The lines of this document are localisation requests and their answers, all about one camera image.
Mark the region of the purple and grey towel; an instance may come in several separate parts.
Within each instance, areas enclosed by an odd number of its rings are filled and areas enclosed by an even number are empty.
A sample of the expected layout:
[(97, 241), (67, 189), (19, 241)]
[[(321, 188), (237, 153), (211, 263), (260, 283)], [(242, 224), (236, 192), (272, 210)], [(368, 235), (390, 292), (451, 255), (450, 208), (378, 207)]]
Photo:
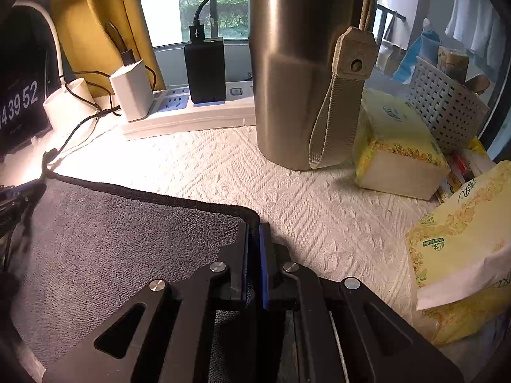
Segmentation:
[[(51, 174), (23, 215), (10, 271), (10, 318), (45, 372), (156, 278), (185, 280), (250, 227), (245, 207), (190, 201)], [(258, 382), (256, 326), (241, 310), (216, 313), (209, 379)]]

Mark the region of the white textured tablecloth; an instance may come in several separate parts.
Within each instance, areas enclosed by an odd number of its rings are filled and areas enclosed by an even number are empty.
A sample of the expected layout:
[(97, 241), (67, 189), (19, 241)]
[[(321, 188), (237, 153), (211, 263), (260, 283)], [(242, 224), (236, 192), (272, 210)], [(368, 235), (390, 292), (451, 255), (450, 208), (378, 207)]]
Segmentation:
[[(295, 260), (323, 278), (360, 278), (415, 324), (405, 236), (436, 201), (360, 189), (350, 164), (306, 172), (282, 168), (262, 156), (252, 127), (128, 140), (119, 127), (99, 123), (54, 167), (93, 183), (249, 208)], [(1, 313), (9, 320), (15, 282), (8, 268), (1, 276)]]

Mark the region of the white desk lamp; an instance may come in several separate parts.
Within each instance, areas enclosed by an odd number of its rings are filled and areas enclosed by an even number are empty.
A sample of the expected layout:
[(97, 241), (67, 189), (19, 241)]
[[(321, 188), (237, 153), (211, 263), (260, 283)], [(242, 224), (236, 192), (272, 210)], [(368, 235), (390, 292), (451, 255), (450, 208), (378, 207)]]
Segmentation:
[(87, 138), (92, 133), (90, 127), (92, 125), (91, 121), (94, 119), (93, 115), (99, 109), (92, 98), (85, 79), (79, 78), (70, 83), (66, 82), (63, 72), (61, 44), (52, 17), (42, 5), (32, 0), (17, 0), (14, 6), (32, 8), (37, 11), (50, 28), (50, 34), (56, 49), (58, 79), (61, 86), (46, 98), (43, 108), (54, 133), (65, 135), (86, 118), (87, 121), (78, 127), (77, 132)]

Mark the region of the black tablet clock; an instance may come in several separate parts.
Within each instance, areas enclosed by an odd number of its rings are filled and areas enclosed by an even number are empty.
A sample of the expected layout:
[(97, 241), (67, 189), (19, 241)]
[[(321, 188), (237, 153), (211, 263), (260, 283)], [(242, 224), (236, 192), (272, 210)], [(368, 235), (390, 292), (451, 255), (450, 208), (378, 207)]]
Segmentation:
[(30, 15), (13, 8), (1, 25), (1, 154), (49, 127), (46, 99), (48, 50), (38, 42)]

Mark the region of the white charger plug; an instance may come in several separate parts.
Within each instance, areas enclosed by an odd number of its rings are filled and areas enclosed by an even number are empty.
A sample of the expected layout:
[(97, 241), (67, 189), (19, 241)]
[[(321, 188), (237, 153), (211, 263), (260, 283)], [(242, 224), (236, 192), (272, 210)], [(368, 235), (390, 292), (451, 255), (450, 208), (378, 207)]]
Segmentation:
[(120, 67), (109, 80), (128, 122), (148, 115), (154, 97), (143, 61)]

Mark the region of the yellow tissue box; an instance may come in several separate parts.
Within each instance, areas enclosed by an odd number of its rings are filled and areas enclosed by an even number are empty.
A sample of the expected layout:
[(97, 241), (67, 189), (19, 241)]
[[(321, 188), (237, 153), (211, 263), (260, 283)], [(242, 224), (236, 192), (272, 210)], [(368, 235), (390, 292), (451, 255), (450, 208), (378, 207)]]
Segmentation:
[(404, 100), (365, 88), (353, 143), (356, 183), (428, 201), (450, 172), (436, 139)]

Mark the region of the yellow tissue pack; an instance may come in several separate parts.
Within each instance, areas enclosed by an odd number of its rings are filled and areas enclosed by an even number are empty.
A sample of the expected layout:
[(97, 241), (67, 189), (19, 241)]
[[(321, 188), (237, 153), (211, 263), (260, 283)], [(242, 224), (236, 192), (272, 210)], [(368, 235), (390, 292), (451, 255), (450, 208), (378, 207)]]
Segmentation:
[(414, 320), (436, 346), (475, 334), (510, 307), (510, 163), (464, 183), (406, 235)]

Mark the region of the white power strip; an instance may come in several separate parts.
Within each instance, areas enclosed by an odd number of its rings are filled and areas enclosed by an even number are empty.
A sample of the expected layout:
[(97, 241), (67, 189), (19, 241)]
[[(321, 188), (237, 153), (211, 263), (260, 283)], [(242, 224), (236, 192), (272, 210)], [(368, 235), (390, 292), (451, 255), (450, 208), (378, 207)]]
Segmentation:
[(228, 82), (224, 101), (195, 104), (187, 86), (157, 91), (149, 114), (122, 126), (127, 139), (256, 124), (253, 83)]

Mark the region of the yellow curtain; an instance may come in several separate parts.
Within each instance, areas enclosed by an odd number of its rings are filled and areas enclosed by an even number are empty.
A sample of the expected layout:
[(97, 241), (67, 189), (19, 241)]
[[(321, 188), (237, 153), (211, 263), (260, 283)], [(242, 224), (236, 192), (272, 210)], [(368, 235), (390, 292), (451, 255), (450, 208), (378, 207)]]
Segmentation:
[(165, 88), (140, 0), (50, 0), (50, 7), (61, 48), (74, 72), (111, 74), (123, 65), (105, 30), (113, 23), (135, 58), (152, 69), (146, 74), (149, 82), (157, 90)]

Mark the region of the black power adapter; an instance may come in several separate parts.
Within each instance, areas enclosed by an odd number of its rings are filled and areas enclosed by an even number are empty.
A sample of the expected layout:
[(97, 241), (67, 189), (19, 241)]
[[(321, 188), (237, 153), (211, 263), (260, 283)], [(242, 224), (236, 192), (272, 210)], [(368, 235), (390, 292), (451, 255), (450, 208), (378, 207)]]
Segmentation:
[(224, 40), (205, 39), (185, 45), (185, 67), (194, 104), (226, 100)]

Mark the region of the white plastic basket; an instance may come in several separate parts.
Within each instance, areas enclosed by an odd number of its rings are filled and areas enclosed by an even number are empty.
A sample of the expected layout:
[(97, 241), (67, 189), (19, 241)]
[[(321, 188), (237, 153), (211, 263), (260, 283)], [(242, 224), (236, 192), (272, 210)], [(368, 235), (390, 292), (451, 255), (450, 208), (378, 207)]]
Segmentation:
[(418, 56), (405, 101), (444, 153), (467, 147), (489, 114), (479, 95)]

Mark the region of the stainless steel tumbler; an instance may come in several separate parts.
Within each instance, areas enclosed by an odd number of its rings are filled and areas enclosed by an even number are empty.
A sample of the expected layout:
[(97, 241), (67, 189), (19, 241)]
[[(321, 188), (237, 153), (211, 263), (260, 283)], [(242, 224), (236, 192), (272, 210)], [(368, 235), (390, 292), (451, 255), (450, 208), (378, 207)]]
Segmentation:
[(293, 170), (331, 167), (352, 153), (361, 98), (378, 46), (377, 0), (249, 0), (259, 150)]

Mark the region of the white hanging shirt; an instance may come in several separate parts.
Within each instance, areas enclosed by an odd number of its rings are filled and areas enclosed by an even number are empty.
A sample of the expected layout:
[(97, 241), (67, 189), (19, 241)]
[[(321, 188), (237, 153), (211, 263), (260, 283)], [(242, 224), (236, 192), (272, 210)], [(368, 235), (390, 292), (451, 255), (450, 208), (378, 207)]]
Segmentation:
[(459, 41), (477, 67), (497, 80), (507, 38), (490, 0), (455, 0), (445, 35)]

